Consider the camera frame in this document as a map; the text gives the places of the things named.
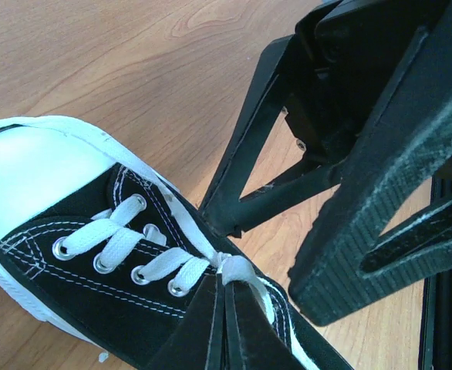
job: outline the metal screw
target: metal screw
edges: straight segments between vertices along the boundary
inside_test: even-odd
[[[296,146],[302,151],[306,151],[306,145],[300,139],[296,139]]]

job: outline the black canvas shoe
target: black canvas shoe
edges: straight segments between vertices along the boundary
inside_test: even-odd
[[[69,117],[0,120],[0,285],[34,317],[144,368],[218,272],[248,284],[298,361],[322,368],[295,326],[330,347],[285,292],[127,148]]]

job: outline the wood grain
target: wood grain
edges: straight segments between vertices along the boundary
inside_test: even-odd
[[[77,116],[113,134],[199,204],[228,143],[260,52],[318,3],[306,0],[0,0],[0,118]],[[299,158],[285,126],[255,188]],[[238,243],[267,274],[286,271],[333,190]],[[396,222],[428,202],[430,185]],[[321,328],[358,369],[416,368],[421,284]],[[26,314],[0,289],[0,369],[127,369]]]

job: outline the shoelace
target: shoelace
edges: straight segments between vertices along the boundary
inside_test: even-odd
[[[109,239],[93,263],[97,272],[108,274],[128,257],[141,240],[166,245],[166,236],[161,234],[155,225],[146,225],[142,233],[126,227],[146,207],[145,199],[139,194],[134,194],[120,203],[114,211],[105,210],[68,237],[58,239],[53,244],[53,253],[59,259],[68,260]],[[183,215],[182,218],[186,219],[185,222],[191,221],[189,216]],[[224,285],[232,281],[248,283],[268,321],[271,324],[274,322],[271,296],[255,274],[249,260],[242,256],[217,252],[208,242],[197,243],[194,246],[203,257],[195,257],[180,247],[172,247],[157,255],[148,264],[136,266],[131,272],[131,279],[135,284],[146,285],[165,278],[179,269],[168,283],[168,291],[176,297],[183,297],[200,280],[207,267],[213,266],[222,274]]]

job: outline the wooden table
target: wooden table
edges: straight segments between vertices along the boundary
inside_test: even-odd
[[[260,52],[311,0],[0,0],[0,118],[77,116],[113,134],[199,204],[228,143]],[[301,156],[279,123],[248,189]],[[238,243],[268,275],[286,271],[329,190]],[[425,183],[394,222],[424,207]],[[357,369],[417,367],[422,284],[321,333]],[[39,323],[0,289],[0,368],[126,369]]]

